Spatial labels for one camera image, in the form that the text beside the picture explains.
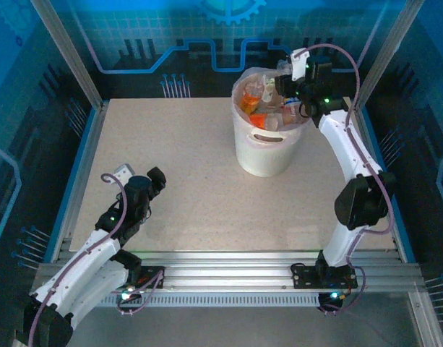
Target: cable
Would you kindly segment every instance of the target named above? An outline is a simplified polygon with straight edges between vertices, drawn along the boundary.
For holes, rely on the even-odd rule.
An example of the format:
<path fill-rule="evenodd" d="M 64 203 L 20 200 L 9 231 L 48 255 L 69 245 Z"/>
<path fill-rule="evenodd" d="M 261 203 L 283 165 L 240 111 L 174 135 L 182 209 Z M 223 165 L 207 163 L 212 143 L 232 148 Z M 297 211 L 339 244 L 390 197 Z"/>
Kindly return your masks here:
<path fill-rule="evenodd" d="M 356 152 L 358 153 L 359 157 L 361 158 L 361 160 L 363 161 L 363 167 L 366 167 L 367 170 L 369 171 L 369 173 L 374 177 L 375 182 L 377 183 L 377 185 L 379 186 L 383 198 L 385 199 L 385 202 L 387 203 L 387 207 L 388 207 L 388 214 L 389 214 L 389 218 L 388 218 L 388 227 L 383 230 L 383 231 L 374 231 L 374 230 L 370 230 L 367 228 L 361 229 L 361 231 L 359 231 L 358 235 L 356 236 L 356 238 L 353 240 L 353 242 L 350 245 L 350 248 L 348 249 L 348 252 L 346 254 L 346 262 L 348 264 L 348 266 L 355 270 L 358 269 L 361 271 L 362 274 L 362 278 L 363 278 L 363 283 L 361 285 L 361 290 L 356 294 L 356 298 L 346 307 L 344 307 L 343 309 L 340 309 L 339 312 L 344 312 L 347 311 L 348 309 L 350 309 L 352 306 L 354 306 L 356 304 L 356 302 L 361 298 L 362 293 L 364 292 L 364 289 L 366 287 L 366 273 L 364 272 L 364 269 L 360 266 L 354 266 L 351 263 L 351 255 L 354 251 L 354 249 L 356 248 L 356 245 L 358 244 L 359 240 L 361 239 L 362 235 L 364 233 L 368 233 L 368 234 L 376 234 L 376 235 L 385 235 L 388 234 L 394 224 L 395 224 L 395 214 L 393 212 L 393 206 L 392 206 L 392 202 L 390 200 L 390 196 L 388 195 L 387 190 L 385 189 L 385 186 L 383 185 L 382 181 L 380 180 L 380 178 L 377 176 L 377 173 L 375 172 L 375 170 L 372 168 L 372 166 L 370 165 L 370 163 L 367 161 L 366 156 L 363 154 L 362 149 L 359 147 L 356 139 L 353 136 L 353 133 L 351 132 L 351 128 L 350 128 L 350 119 L 351 119 L 351 114 L 354 112 L 354 106 L 356 105 L 356 101 L 358 100 L 359 97 L 359 89 L 360 89 L 360 84 L 361 84 L 361 78 L 359 76 L 359 71 L 358 71 L 358 67 L 356 65 L 356 62 L 354 61 L 353 57 L 347 52 L 345 51 L 343 48 L 336 46 L 336 45 L 332 45 L 331 43 L 320 43 L 317 45 L 312 45 L 300 52 L 298 52 L 297 54 L 295 54 L 293 57 L 294 58 L 298 58 L 301 54 L 310 51 L 312 49 L 315 48 L 323 48 L 323 47 L 327 47 L 327 48 L 333 48 L 336 49 L 337 51 L 343 53 L 348 60 L 350 61 L 351 65 L 353 66 L 353 70 L 355 72 L 355 76 L 356 76 L 356 91 L 354 94 L 354 99 L 353 102 L 351 103 L 350 108 L 348 109 L 348 113 L 346 115 L 345 118 L 345 131 L 348 134 L 348 137 L 351 141 L 351 143 L 353 144 Z"/>
<path fill-rule="evenodd" d="M 46 305 L 48 304 L 51 297 L 56 293 L 56 288 L 59 286 L 60 282 L 65 278 L 67 273 L 87 254 L 90 254 L 94 248 L 101 245 L 105 240 L 110 239 L 121 227 L 121 224 L 123 223 L 126 211 L 128 209 L 128 200 L 126 199 L 126 193 L 125 189 L 123 187 L 123 184 L 113 175 L 110 175 L 109 173 L 103 173 L 100 175 L 100 179 L 102 179 L 104 182 L 110 183 L 110 180 L 107 180 L 107 178 L 113 179 L 119 186 L 121 195 L 123 197 L 123 211 L 121 213 L 121 217 L 117 224 L 115 225 L 115 228 L 106 236 L 104 236 L 99 241 L 95 242 L 92 246 L 86 248 L 85 251 L 80 253 L 77 257 L 73 258 L 72 261 L 65 267 L 65 269 L 61 272 L 61 274 L 58 276 L 58 278 L 54 281 L 53 286 L 49 290 L 49 292 L 46 294 L 46 297 L 44 298 L 43 302 L 41 303 L 40 307 L 38 308 L 38 311 L 36 312 L 35 318 L 33 319 L 32 326 L 30 327 L 30 333 L 28 335 L 28 347 L 33 347 L 33 339 L 35 337 L 35 331 L 36 327 L 38 325 L 38 321 L 40 320 L 41 312 L 44 310 Z"/>
<path fill-rule="evenodd" d="M 331 304 L 326 304 L 326 306 L 330 307 L 331 309 L 336 309 L 337 312 L 340 311 L 340 307 L 331 305 Z M 326 311 L 325 309 L 319 307 L 319 310 L 324 312 L 326 315 L 327 313 L 329 313 L 329 311 Z M 396 347 L 396 345 L 391 342 L 390 340 L 388 340 L 388 338 L 386 338 L 382 332 L 380 330 L 378 330 L 372 323 L 370 323 L 370 321 L 366 318 L 364 318 L 363 316 L 356 314 L 354 312 L 349 311 L 348 314 L 351 314 L 352 316 L 358 318 L 359 320 L 361 320 L 362 322 L 364 322 L 368 327 L 370 327 L 372 329 L 372 331 L 374 331 L 374 333 L 376 333 L 383 341 L 385 341 L 386 343 L 388 343 L 390 346 L 394 346 Z"/>
<path fill-rule="evenodd" d="M 139 293 L 140 291 L 145 290 L 153 281 L 155 281 L 155 284 L 152 288 L 152 291 L 149 293 L 149 295 L 147 296 L 147 298 L 145 299 L 145 301 L 142 303 L 141 306 L 139 306 L 137 309 L 128 309 L 127 311 L 122 309 L 120 307 L 121 302 L 119 302 L 116 306 L 117 311 L 119 311 L 122 315 L 128 315 L 128 316 L 132 316 L 135 313 L 138 313 L 139 311 L 141 311 L 142 309 L 144 309 L 147 304 L 149 304 L 150 298 L 152 298 L 152 295 L 154 295 L 155 289 L 158 286 L 158 283 L 160 282 L 160 280 L 163 278 L 163 271 L 160 270 L 157 275 L 155 275 L 154 277 L 152 277 L 148 282 L 146 282 L 146 284 L 144 284 L 143 286 L 139 287 L 138 289 L 134 289 L 133 291 L 130 291 L 128 294 L 132 295 L 132 294 L 136 294 Z"/>

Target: blue edge trim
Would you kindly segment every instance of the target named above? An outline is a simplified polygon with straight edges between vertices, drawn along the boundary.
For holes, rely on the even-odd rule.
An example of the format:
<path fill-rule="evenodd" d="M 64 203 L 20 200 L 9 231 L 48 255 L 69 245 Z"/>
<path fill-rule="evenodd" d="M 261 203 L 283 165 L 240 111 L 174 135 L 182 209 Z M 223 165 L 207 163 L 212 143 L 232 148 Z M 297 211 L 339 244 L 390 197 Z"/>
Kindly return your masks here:
<path fill-rule="evenodd" d="M 380 153 L 379 143 L 377 142 L 377 138 L 375 137 L 374 128 L 372 127 L 371 120 L 369 118 L 369 114 L 367 113 L 366 108 L 364 107 L 362 110 L 362 114 L 364 117 L 364 122 L 366 123 L 367 132 L 369 133 L 370 140 L 372 142 L 372 146 L 374 146 L 375 156 L 377 157 L 377 162 L 383 168 L 384 171 L 387 170 L 385 167 L 382 154 Z M 400 208 L 397 205 L 396 198 L 392 199 L 393 212 L 395 213 L 395 221 L 397 225 L 397 229 L 400 233 L 401 238 L 401 247 L 404 249 L 404 253 L 406 254 L 407 262 L 416 262 L 416 257 L 414 257 L 414 252 L 412 247 L 410 246 L 408 232 L 404 226 L 403 218 L 401 217 Z"/>
<path fill-rule="evenodd" d="M 65 215 L 65 212 L 67 209 L 67 204 L 69 202 L 70 195 L 72 194 L 72 189 L 74 186 L 75 177 L 77 176 L 79 164 L 80 164 L 80 161 L 82 160 L 83 153 L 85 151 L 86 141 L 87 141 L 87 138 L 90 134 L 91 125 L 93 123 L 93 119 L 95 117 L 95 114 L 96 114 L 95 110 L 92 109 L 90 112 L 90 117 L 88 119 L 88 122 L 86 123 L 85 132 L 84 132 L 82 140 L 79 144 L 77 155 L 75 156 L 75 162 L 72 167 L 72 171 L 70 172 L 70 177 L 67 182 L 64 197 L 62 198 L 61 207 L 59 208 L 59 213 L 57 214 L 56 222 L 54 223 L 53 232 L 51 234 L 51 238 L 49 240 L 48 247 L 46 249 L 46 253 L 43 258 L 44 262 L 50 262 L 51 257 L 54 253 L 54 248 L 56 247 L 57 239 L 59 237 L 59 233 L 61 232 L 61 224 L 64 219 L 64 215 Z M 369 119 L 369 115 L 367 114 L 366 108 L 363 109 L 362 114 L 363 114 L 364 121 L 367 126 L 367 131 L 369 133 L 370 140 L 372 142 L 372 145 L 374 146 L 374 151 L 375 151 L 375 156 L 377 157 L 377 161 L 380 164 L 380 166 L 386 171 L 387 168 L 385 167 L 385 164 L 383 162 L 382 154 L 380 153 L 379 145 L 378 145 L 377 139 L 375 137 L 374 128 L 372 127 L 372 123 Z M 410 246 L 408 233 L 405 229 L 403 218 L 401 217 L 400 208 L 397 205 L 397 201 L 396 201 L 395 197 L 392 200 L 392 204 L 393 204 L 393 211 L 395 213 L 395 220 L 396 220 L 397 228 L 400 233 L 400 238 L 401 238 L 401 242 L 402 242 L 401 246 L 404 248 L 404 252 L 406 254 L 406 260 L 408 262 L 416 262 L 416 258 L 414 257 L 412 247 Z"/>
<path fill-rule="evenodd" d="M 67 205 L 69 203 L 70 195 L 72 195 L 72 189 L 74 187 L 75 178 L 77 177 L 77 172 L 79 169 L 79 164 L 82 161 L 83 153 L 85 152 L 86 142 L 90 136 L 91 126 L 93 124 L 93 119 L 96 116 L 96 111 L 91 108 L 90 116 L 86 123 L 85 131 L 83 132 L 82 140 L 79 143 L 77 155 L 75 156 L 74 165 L 70 171 L 69 180 L 65 188 L 64 196 L 62 197 L 61 206 L 59 207 L 59 212 L 57 213 L 56 222 L 54 222 L 53 232 L 49 239 L 48 246 L 46 247 L 46 253 L 43 258 L 43 262 L 51 262 L 51 257 L 53 256 L 54 249 L 56 248 L 57 239 L 61 232 L 62 221 L 67 210 Z"/>

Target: speckled tabletop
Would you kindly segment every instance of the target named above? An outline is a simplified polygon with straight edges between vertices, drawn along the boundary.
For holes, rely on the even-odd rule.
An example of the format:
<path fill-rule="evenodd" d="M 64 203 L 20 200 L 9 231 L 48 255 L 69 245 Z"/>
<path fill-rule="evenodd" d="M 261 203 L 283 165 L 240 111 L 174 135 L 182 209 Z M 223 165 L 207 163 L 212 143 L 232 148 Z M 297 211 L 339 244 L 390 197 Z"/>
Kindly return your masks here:
<path fill-rule="evenodd" d="M 337 222 L 344 187 L 325 137 L 307 127 L 291 166 L 258 178 L 236 160 L 229 98 L 113 99 L 104 121 L 71 250 L 85 242 L 119 188 L 100 175 L 129 163 L 145 175 L 158 166 L 167 187 L 129 251 L 317 250 Z M 383 228 L 386 221 L 380 222 Z M 365 236 L 359 249 L 393 249 L 390 235 Z"/>

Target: gear graphic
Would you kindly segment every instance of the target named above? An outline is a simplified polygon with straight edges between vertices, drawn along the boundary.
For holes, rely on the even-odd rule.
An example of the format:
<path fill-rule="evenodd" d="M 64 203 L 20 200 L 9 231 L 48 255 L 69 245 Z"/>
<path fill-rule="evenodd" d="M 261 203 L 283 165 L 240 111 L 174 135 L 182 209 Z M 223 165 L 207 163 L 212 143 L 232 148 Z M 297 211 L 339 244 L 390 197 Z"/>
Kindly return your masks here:
<path fill-rule="evenodd" d="M 0 15 L 11 30 L 19 35 L 32 21 L 29 0 L 0 0 Z"/>
<path fill-rule="evenodd" d="M 218 25 L 241 24 L 241 20 L 250 20 L 252 14 L 258 14 L 258 8 L 265 4 L 265 0 L 201 0 L 199 13 Z"/>

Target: white bucket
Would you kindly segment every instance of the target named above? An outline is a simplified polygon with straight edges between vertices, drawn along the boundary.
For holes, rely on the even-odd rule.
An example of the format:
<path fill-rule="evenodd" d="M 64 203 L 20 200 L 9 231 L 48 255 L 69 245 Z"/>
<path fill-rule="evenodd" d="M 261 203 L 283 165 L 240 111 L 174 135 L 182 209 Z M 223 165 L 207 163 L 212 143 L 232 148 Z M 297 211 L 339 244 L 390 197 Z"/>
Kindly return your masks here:
<path fill-rule="evenodd" d="M 298 143 L 307 121 L 297 124 L 293 129 L 281 132 L 269 132 L 255 127 L 239 107 L 245 84 L 255 74 L 234 87 L 231 98 L 234 132 L 236 138 L 236 154 L 242 168 L 258 177 L 271 177 L 284 172 L 296 154 Z"/>

